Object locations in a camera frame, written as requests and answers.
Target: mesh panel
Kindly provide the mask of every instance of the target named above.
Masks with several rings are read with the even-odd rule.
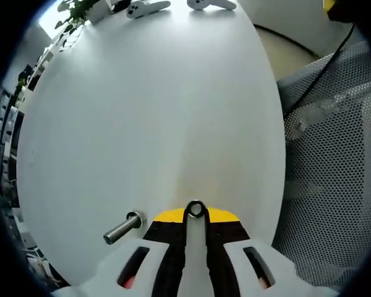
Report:
[[[343,52],[285,122],[286,185],[273,247],[312,285],[341,286],[371,245],[371,57]],[[283,111],[325,57],[278,82]]]

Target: white table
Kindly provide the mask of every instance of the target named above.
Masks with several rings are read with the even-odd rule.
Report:
[[[106,245],[103,233],[133,209],[151,222],[200,199],[271,243],[284,127],[267,56],[240,6],[196,12],[174,1],[141,19],[113,15],[54,57],[33,96],[17,154],[20,205],[69,283],[120,244]]]

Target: metal cylinder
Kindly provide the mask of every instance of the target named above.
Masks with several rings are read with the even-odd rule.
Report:
[[[143,225],[144,216],[140,212],[129,212],[124,223],[114,227],[103,235],[107,244],[113,244],[133,228],[140,228]]]

